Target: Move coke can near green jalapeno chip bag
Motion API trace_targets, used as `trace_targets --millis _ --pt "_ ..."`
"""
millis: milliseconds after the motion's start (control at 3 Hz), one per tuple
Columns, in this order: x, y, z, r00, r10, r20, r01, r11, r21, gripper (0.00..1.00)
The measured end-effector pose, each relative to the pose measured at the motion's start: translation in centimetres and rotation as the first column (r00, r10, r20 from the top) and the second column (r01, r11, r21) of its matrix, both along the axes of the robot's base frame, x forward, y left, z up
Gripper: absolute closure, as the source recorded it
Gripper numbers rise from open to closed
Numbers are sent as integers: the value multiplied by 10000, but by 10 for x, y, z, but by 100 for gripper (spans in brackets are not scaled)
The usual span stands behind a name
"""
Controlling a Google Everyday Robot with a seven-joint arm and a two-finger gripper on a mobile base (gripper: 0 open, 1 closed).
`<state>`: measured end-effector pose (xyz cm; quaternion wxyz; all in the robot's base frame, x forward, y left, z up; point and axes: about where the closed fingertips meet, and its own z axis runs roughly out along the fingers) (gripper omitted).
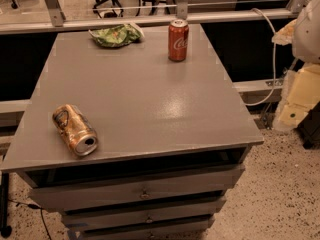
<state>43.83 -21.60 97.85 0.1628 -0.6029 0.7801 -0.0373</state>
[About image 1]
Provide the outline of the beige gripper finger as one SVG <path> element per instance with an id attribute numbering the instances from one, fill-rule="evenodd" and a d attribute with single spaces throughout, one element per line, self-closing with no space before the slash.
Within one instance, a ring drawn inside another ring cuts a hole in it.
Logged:
<path id="1" fill-rule="evenodd" d="M 284 78 L 273 128 L 282 132 L 296 128 L 319 102 L 320 65 L 305 63 L 297 72 L 289 70 Z"/>
<path id="2" fill-rule="evenodd" d="M 288 45 L 292 43 L 296 19 L 290 21 L 272 37 L 272 42 L 277 45 Z"/>

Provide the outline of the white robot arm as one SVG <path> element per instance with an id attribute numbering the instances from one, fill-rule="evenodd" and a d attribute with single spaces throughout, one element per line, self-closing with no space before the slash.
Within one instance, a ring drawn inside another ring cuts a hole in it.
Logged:
<path id="1" fill-rule="evenodd" d="M 320 102 L 320 0 L 311 0 L 272 42 L 291 44 L 294 58 L 304 63 L 297 72 L 287 71 L 273 120 L 276 131 L 290 131 Z"/>

